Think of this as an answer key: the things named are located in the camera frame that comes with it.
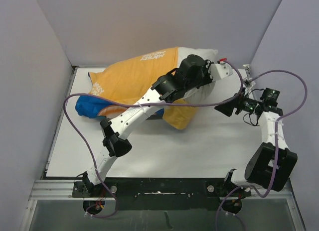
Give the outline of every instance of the silver bolt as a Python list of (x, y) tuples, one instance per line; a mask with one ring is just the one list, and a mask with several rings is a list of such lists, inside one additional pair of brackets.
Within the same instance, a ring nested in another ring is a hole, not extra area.
[(110, 190), (114, 194), (118, 190), (118, 188), (115, 185), (112, 185)]
[(207, 190), (209, 191), (209, 192), (214, 192), (214, 186), (212, 186), (212, 185), (209, 185), (208, 187), (207, 187)]

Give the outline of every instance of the folded garment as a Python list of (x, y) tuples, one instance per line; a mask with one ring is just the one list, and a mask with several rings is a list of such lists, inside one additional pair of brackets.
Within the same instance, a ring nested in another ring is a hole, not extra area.
[[(215, 61), (217, 50), (168, 48), (115, 63), (101, 73), (89, 73), (93, 84), (90, 94), (119, 103), (134, 104), (158, 77), (179, 67), (181, 61), (189, 54)], [(214, 83), (205, 85), (189, 98), (179, 99), (175, 103), (200, 103), (211, 93), (213, 86)], [(126, 110), (124, 107), (88, 96), (80, 96), (75, 109), (80, 116), (89, 118), (114, 118)], [(196, 108), (170, 107), (157, 113), (163, 114), (163, 119), (173, 127), (184, 129), (194, 117)]]

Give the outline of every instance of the metal frame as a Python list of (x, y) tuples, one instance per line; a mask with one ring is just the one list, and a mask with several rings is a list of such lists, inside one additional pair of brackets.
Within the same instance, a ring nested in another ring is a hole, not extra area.
[[(70, 82), (68, 85), (66, 96), (68, 96), (71, 92), (72, 85), (76, 76), (76, 72), (78, 68), (104, 68), (105, 66), (77, 66), (74, 69), (74, 72), (72, 73), (70, 77)], [(48, 161), (45, 167), (45, 170), (47, 170), (50, 160), (53, 154), (55, 142), (57, 139), (57, 135), (59, 132), (59, 129), (61, 127), (61, 123), (63, 120), (63, 111), (60, 114), (60, 118), (57, 123), (57, 127), (55, 130), (55, 135), (52, 141), (51, 150), (48, 156)], [(45, 179), (45, 180), (36, 180), (34, 182), (30, 198), (28, 201), (28, 205), (26, 208), (26, 212), (24, 213), (23, 221), (20, 226), (21, 231), (28, 231), (31, 223), (32, 218), (34, 215), (34, 211), (36, 208), (36, 204), (38, 200), (96, 200), (96, 198), (72, 198), (72, 191), (74, 187), (74, 181), (73, 180), (53, 180), (53, 179)], [(261, 193), (265, 192), (265, 189), (259, 189)], [(257, 193), (254, 190), (251, 190), (251, 197), (248, 197), (248, 199), (261, 199)], [(303, 223), (303, 220), (301, 218), (294, 194), (292, 192), (292, 188), (290, 184), (286, 185), (284, 189), (280, 192), (271, 191), (270, 194), (267, 196), (266, 199), (286, 199), (287, 204), (292, 216), (292, 220), (295, 226), (295, 229), (297, 231), (305, 231), (305, 226)]]

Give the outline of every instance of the gray panel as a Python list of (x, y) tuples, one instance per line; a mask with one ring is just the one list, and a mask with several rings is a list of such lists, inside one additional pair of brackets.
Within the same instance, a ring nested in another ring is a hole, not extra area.
[[(253, 75), (271, 69), (286, 69), (305, 80), (309, 96), (300, 112), (284, 120), (287, 145), (298, 154), (291, 175), (307, 230), (319, 230), (319, 0), (283, 0), (269, 25), (252, 61)], [(267, 75), (258, 85), (281, 91), (279, 106), (284, 112), (296, 108), (303, 97), (303, 86), (288, 75)]]
[(37, 0), (72, 65), (175, 46), (249, 63), (281, 0)]
[(36, 0), (0, 0), (0, 230), (19, 229), (71, 71)]
[[(107, 204), (110, 213), (113, 204)], [(38, 201), (31, 231), (211, 231), (214, 230), (215, 212), (206, 210), (167, 211), (121, 211), (108, 220), (84, 217), (82, 201)], [(244, 200), (239, 217), (249, 231), (294, 231), (286, 199)], [(220, 215), (219, 231), (241, 231), (240, 222)]]

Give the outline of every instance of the black base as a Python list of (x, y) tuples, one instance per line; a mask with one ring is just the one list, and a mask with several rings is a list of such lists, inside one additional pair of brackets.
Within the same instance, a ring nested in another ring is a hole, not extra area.
[[(116, 186), (118, 210), (217, 210), (220, 199), (228, 194), (222, 178), (107, 178), (105, 184)], [(103, 186), (88, 193), (83, 182), (75, 182), (72, 197), (99, 198)]]

